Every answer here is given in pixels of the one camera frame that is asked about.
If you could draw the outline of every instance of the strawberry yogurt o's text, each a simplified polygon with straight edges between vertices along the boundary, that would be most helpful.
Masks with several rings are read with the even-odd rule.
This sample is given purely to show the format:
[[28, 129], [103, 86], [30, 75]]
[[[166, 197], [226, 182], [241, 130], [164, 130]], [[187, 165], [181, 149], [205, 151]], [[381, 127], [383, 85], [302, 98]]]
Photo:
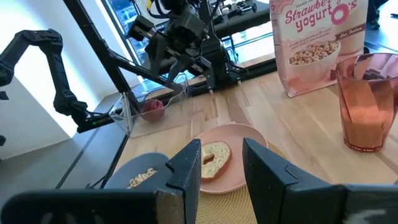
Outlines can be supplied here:
[[[332, 7], [331, 4], [334, 1], [336, 1], [336, 6]], [[350, 3], [345, 4], [340, 3], [341, 0], [316, 0], [313, 4], [307, 7], [305, 7], [305, 4], [303, 4], [303, 7], [305, 7], [303, 9], [295, 9], [294, 11], [289, 10], [286, 12], [285, 23], [290, 24], [291, 22], [295, 22], [297, 32], [301, 32], [307, 26], [314, 27], [317, 21], [326, 17], [329, 17], [332, 22], [341, 21], [341, 19], [336, 18], [337, 12], [342, 12], [343, 15], [341, 17], [343, 20], [345, 20], [344, 18], [348, 17], [347, 11], [342, 11], [342, 7], [337, 6], [342, 6], [344, 4], [344, 6], [352, 10], [356, 7], [356, 1], [357, 0], [352, 0]]]

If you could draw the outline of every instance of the wooden table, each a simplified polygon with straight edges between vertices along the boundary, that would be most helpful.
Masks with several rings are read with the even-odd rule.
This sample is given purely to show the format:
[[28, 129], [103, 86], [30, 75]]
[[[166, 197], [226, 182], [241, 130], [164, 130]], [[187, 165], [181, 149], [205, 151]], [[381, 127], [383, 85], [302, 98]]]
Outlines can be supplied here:
[[347, 148], [336, 86], [288, 98], [275, 72], [190, 100], [189, 123], [130, 138], [116, 170], [146, 152], [171, 157], [189, 139], [217, 125], [243, 123], [258, 129], [290, 162], [327, 182], [393, 184], [398, 180], [398, 124], [380, 152], [364, 154]]

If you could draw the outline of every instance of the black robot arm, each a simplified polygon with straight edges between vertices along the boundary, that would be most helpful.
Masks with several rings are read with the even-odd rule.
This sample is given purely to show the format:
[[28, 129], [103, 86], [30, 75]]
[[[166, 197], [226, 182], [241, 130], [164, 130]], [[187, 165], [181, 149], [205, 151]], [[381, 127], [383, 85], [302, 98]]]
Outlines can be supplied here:
[[0, 86], [10, 84], [14, 68], [28, 46], [33, 45], [47, 57], [55, 87], [53, 105], [58, 113], [71, 116], [78, 125], [78, 132], [97, 128], [97, 124], [111, 123], [107, 114], [87, 111], [87, 104], [78, 101], [69, 87], [67, 74], [62, 62], [62, 36], [55, 30], [23, 30], [18, 32], [6, 49], [0, 54]]

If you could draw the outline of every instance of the cereal box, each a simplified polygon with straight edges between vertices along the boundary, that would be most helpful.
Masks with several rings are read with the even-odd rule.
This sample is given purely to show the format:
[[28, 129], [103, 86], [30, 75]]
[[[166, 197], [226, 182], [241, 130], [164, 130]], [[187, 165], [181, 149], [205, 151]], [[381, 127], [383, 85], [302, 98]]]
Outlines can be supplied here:
[[280, 80], [290, 97], [336, 83], [334, 69], [362, 54], [367, 0], [271, 0]]

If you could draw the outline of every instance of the apple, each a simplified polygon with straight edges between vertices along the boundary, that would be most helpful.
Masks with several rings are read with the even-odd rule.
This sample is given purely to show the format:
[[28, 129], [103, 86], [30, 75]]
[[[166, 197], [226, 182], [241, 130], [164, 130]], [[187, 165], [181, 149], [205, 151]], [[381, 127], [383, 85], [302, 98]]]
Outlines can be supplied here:
[[141, 117], [151, 123], [160, 121], [164, 116], [164, 109], [160, 100], [148, 100], [141, 108]]

